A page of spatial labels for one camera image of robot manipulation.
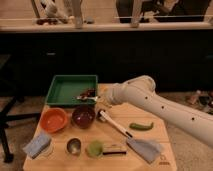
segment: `brown bowl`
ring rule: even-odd
[[[95,119],[95,111],[88,105],[76,107],[72,113],[72,122],[79,128],[88,128]]]

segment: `person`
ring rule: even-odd
[[[147,12],[145,5],[153,5],[147,8],[157,13],[154,15],[159,22],[189,22],[203,21],[211,0],[179,0],[168,13],[162,13],[156,5],[164,5],[165,0],[150,0],[143,2],[141,12]],[[133,0],[116,0],[116,8],[121,23],[131,22]]]
[[[179,0],[168,17],[156,17],[160,22],[203,21],[211,0]]]

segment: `green tray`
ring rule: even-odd
[[[56,75],[50,85],[46,104],[49,106],[94,105],[95,101],[77,100],[76,97],[88,89],[95,89],[97,95],[97,75]]]

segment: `cabinet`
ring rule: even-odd
[[[55,74],[99,82],[152,76],[157,91],[212,89],[212,30],[0,34],[9,77],[26,95],[46,95]]]

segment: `dark floor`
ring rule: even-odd
[[[186,104],[185,97],[191,95],[187,93],[160,93],[163,97],[173,101]],[[0,98],[0,106],[3,106],[8,98]],[[27,97],[25,102],[17,104],[10,113],[30,113],[42,110],[44,97]],[[13,163],[3,163],[3,150],[0,146],[0,170],[1,171],[19,171],[25,160],[25,154],[22,151],[33,137],[36,128],[35,119],[17,121],[10,123],[7,129],[9,146],[14,153]],[[213,168],[213,149],[197,141],[190,135],[184,133],[174,125],[166,123],[166,128],[171,141],[172,149],[176,158],[179,171],[211,171]]]

